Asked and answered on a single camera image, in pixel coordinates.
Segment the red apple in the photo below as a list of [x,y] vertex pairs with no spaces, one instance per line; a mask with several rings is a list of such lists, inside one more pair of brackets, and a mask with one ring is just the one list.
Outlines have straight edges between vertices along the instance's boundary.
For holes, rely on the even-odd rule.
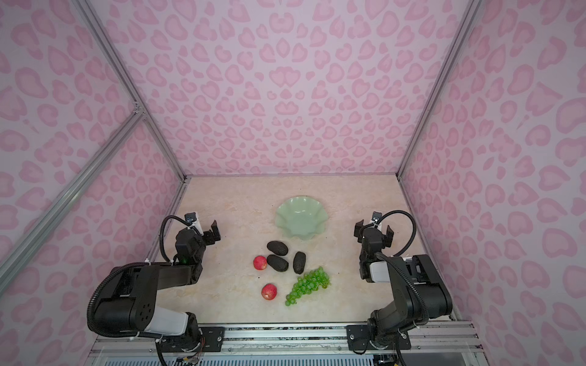
[[267,284],[262,288],[261,294],[265,300],[274,300],[278,294],[278,289],[273,284]]
[[253,259],[253,267],[257,270],[257,271],[263,271],[267,268],[268,266],[268,262],[265,256],[256,256]]

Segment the dark avocado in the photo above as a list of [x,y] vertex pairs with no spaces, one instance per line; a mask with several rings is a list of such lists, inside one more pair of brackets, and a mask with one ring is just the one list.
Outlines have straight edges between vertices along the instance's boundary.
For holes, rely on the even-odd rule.
[[288,271],[289,263],[286,259],[276,256],[276,255],[269,255],[266,258],[267,264],[277,272],[285,272]]
[[293,260],[293,270],[297,275],[301,275],[305,271],[307,256],[303,252],[297,252]]
[[289,249],[284,242],[273,240],[269,241],[266,245],[266,248],[277,256],[286,256],[289,252]]

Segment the green grape bunch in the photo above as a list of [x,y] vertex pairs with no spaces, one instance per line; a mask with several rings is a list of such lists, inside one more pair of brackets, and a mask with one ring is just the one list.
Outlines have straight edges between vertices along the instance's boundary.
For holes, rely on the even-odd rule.
[[302,297],[320,289],[327,289],[330,285],[331,278],[322,267],[309,271],[294,283],[291,292],[285,297],[285,305],[295,305]]

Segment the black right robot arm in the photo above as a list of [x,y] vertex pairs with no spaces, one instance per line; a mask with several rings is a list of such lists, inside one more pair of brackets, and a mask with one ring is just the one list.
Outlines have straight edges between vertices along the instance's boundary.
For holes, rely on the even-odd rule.
[[409,350],[408,332],[450,315],[453,299],[430,256],[403,258],[382,253],[392,244],[390,228],[383,233],[375,224],[360,221],[354,236],[361,244],[361,279],[388,282],[393,299],[386,307],[372,311],[365,324],[346,327],[348,348],[357,355],[369,350]]

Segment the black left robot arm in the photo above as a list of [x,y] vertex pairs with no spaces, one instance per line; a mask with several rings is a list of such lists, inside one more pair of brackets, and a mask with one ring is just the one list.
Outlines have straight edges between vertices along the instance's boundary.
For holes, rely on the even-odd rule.
[[186,227],[175,237],[174,259],[134,262],[113,268],[90,297],[86,311],[88,328],[107,338],[148,338],[160,352],[202,352],[204,333],[196,315],[164,309],[157,294],[168,288],[194,285],[203,272],[209,246],[221,241],[218,224],[203,230],[194,213],[180,223]]

